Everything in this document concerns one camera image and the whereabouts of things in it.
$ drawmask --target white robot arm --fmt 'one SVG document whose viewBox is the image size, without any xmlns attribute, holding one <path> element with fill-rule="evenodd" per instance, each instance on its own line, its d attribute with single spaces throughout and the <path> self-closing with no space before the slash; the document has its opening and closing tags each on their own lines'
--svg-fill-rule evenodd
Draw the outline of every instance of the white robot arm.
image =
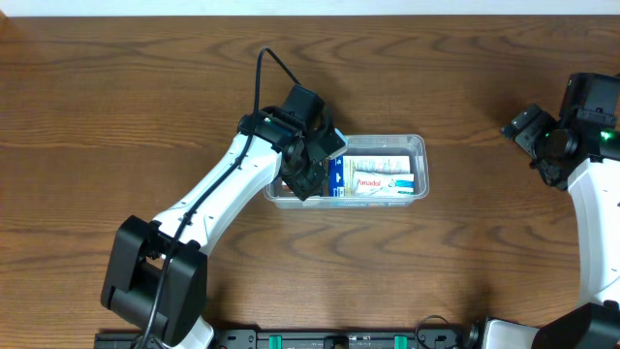
<svg viewBox="0 0 620 349">
<path fill-rule="evenodd" d="M 160 222 L 160 232 L 172 237 L 183 214 L 219 178 L 234 162 L 247 141 L 247 136 L 238 134 L 226 155 L 209 172 L 201 182 L 192 189 L 178 203 L 159 213 L 153 218 Z M 210 255 L 218 239 L 239 214 L 241 209 L 254 195 L 271 183 L 280 172 L 282 154 L 272 148 L 272 144 L 255 137 L 250 144 L 247 158 L 237 171 L 229 175 L 226 180 L 200 205 L 192 225 L 185 228 L 181 238 L 182 243 L 191 240 L 200 244 L 200 252 Z M 203 349 L 213 338 L 213 329 L 199 317 L 189 333 L 173 348 L 175 349 Z"/>
<path fill-rule="evenodd" d="M 579 229 L 577 306 L 620 301 L 620 162 L 584 160 L 569 176 Z"/>
<path fill-rule="evenodd" d="M 619 78 L 574 74 L 560 121 L 532 105 L 502 129 L 547 185 L 573 198 L 579 298 L 575 311 L 541 329 L 487 322 L 482 349 L 603 349 L 620 339 L 620 133 L 613 131 L 619 93 Z"/>
<path fill-rule="evenodd" d="M 269 53 L 295 85 L 281 107 L 259 111 L 261 61 Z M 206 303 L 207 256 L 248 201 L 277 177 L 301 200 L 327 180 L 322 163 L 347 149 L 324 101 L 268 48 L 257 63 L 255 105 L 217 166 L 178 203 L 151 222 L 131 216 L 121 225 L 108 262 L 101 303 L 153 334 L 163 345 L 204 349 L 213 330 L 201 317 Z M 147 259 L 164 257 L 161 269 Z"/>
</svg>

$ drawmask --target white wall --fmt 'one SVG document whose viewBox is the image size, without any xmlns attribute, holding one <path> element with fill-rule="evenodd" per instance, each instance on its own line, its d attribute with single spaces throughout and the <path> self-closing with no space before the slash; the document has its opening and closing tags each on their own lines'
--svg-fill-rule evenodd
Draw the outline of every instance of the white wall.
<svg viewBox="0 0 620 349">
<path fill-rule="evenodd" d="M 0 0 L 0 10 L 7 16 L 620 15 L 620 0 Z"/>
</svg>

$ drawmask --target plastic tray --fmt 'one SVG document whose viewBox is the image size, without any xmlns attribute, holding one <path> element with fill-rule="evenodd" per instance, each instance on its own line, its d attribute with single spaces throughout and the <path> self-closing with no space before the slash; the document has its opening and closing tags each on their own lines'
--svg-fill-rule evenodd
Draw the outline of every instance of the plastic tray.
<svg viewBox="0 0 620 349">
<path fill-rule="evenodd" d="M 264 196 L 279 208 L 356 208 L 376 206 L 409 206 L 428 195 L 428 163 L 424 140 L 418 135 L 346 136 L 349 149 L 344 155 L 408 155 L 415 175 L 415 194 L 404 198 L 381 197 L 311 197 L 305 202 L 296 197 L 276 196 L 281 180 L 267 185 Z"/>
</svg>

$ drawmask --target wood grain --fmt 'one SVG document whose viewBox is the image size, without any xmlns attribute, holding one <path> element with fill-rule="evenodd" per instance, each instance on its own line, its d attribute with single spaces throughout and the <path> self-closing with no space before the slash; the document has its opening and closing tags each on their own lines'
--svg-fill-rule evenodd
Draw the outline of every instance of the wood grain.
<svg viewBox="0 0 620 349">
<path fill-rule="evenodd" d="M 0 11 L 0 33 L 2 32 L 2 28 L 4 27 L 4 23 L 7 21 L 7 17 L 4 15 L 2 11 Z"/>
<path fill-rule="evenodd" d="M 0 33 L 0 347 L 92 347 L 112 240 L 220 159 L 272 47 L 345 134 L 426 140 L 408 208 L 278 210 L 261 195 L 210 259 L 205 316 L 264 328 L 543 325 L 574 306 L 572 201 L 499 128 L 615 74 L 613 16 L 15 18 Z M 262 105 L 290 83 L 265 63 Z"/>
</svg>

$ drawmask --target black cable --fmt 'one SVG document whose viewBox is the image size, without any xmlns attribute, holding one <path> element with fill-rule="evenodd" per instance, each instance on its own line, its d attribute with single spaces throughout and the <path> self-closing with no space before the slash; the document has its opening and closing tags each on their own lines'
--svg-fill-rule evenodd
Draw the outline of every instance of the black cable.
<svg viewBox="0 0 620 349">
<path fill-rule="evenodd" d="M 138 341 L 141 340 L 142 338 L 143 338 L 142 334 L 137 335 L 136 338 L 132 340 L 131 344 L 129 344 L 129 349 L 136 349 L 136 345 L 138 344 Z M 158 349 L 166 349 L 164 345 L 162 344 L 162 342 L 157 338 L 151 338 L 151 343 L 155 344 L 155 346 Z"/>
<path fill-rule="evenodd" d="M 142 340 L 139 342 L 136 349 L 146 348 L 146 343 L 148 342 L 148 339 L 150 338 L 151 333 L 153 332 L 153 326 L 155 324 L 155 317 L 157 315 L 157 310 L 159 309 L 160 303 L 162 302 L 164 281 L 166 280 L 166 276 L 168 275 L 168 269 L 170 268 L 170 265 L 171 265 L 171 257 L 176 252 L 176 245 L 178 244 L 178 241 L 181 238 L 181 234 L 183 233 L 185 226 L 187 226 L 190 223 L 190 221 L 192 220 L 192 216 L 194 215 L 194 213 L 196 213 L 196 211 L 202 205 L 204 200 L 206 200 L 206 198 L 209 195 L 211 195 L 211 193 L 213 193 L 213 191 L 217 189 L 217 187 L 220 184 L 222 184 L 222 182 L 224 182 L 224 180 L 226 180 L 226 178 L 229 175 L 231 175 L 231 173 L 236 168 L 241 166 L 241 162 L 243 161 L 243 158 L 245 158 L 245 154 L 247 154 L 248 150 L 250 149 L 252 139 L 254 138 L 254 130 L 256 129 L 256 124 L 257 124 L 257 119 L 258 119 L 258 114 L 259 114 L 259 101 L 261 99 L 261 66 L 263 63 L 263 55 L 265 52 L 269 53 L 269 55 L 273 57 L 273 59 L 280 65 L 280 67 L 282 67 L 282 69 L 287 73 L 287 75 L 293 80 L 295 84 L 301 84 L 299 80 L 289 70 L 289 68 L 287 68 L 284 62 L 282 62 L 280 58 L 278 58 L 278 56 L 276 56 L 275 53 L 273 53 L 273 51 L 270 48 L 261 49 L 261 52 L 259 53 L 259 58 L 256 63 L 256 82 L 255 82 L 255 88 L 254 88 L 254 111 L 252 112 L 252 126 L 248 134 L 248 138 L 245 141 L 245 145 L 243 146 L 241 153 L 236 159 L 234 159 L 234 162 L 232 163 L 232 165 L 219 178 L 217 178 L 217 180 L 215 180 L 215 182 L 213 182 L 213 184 L 211 184 L 211 186 L 204 193 L 202 193 L 202 195 L 196 200 L 196 202 L 190 207 L 190 209 L 188 209 L 187 212 L 183 214 L 183 219 L 181 220 L 181 223 L 178 225 L 178 228 L 176 229 L 176 233 L 174 233 L 172 241 L 170 242 L 170 248 L 168 250 L 168 253 L 166 254 L 166 258 L 164 259 L 164 265 L 162 266 L 162 273 L 160 275 L 159 282 L 157 283 L 157 290 L 155 291 L 155 299 L 153 301 L 153 306 L 151 307 L 151 313 L 148 317 L 148 323 L 146 325 L 146 330 L 144 331 Z"/>
<path fill-rule="evenodd" d="M 444 320 L 444 322 L 448 325 L 450 325 L 450 322 L 448 322 L 448 320 L 444 319 L 442 316 L 439 315 L 429 315 L 427 317 L 424 318 L 424 320 L 422 320 L 417 326 L 416 326 L 416 342 L 424 349 L 432 349 L 429 348 L 428 345 L 424 344 L 424 341 L 419 339 L 419 328 L 424 325 L 424 323 L 430 319 L 440 319 L 440 320 Z M 452 349 L 452 348 L 456 348 L 458 346 L 458 343 L 450 346 L 450 347 L 446 347 L 446 349 Z"/>
</svg>

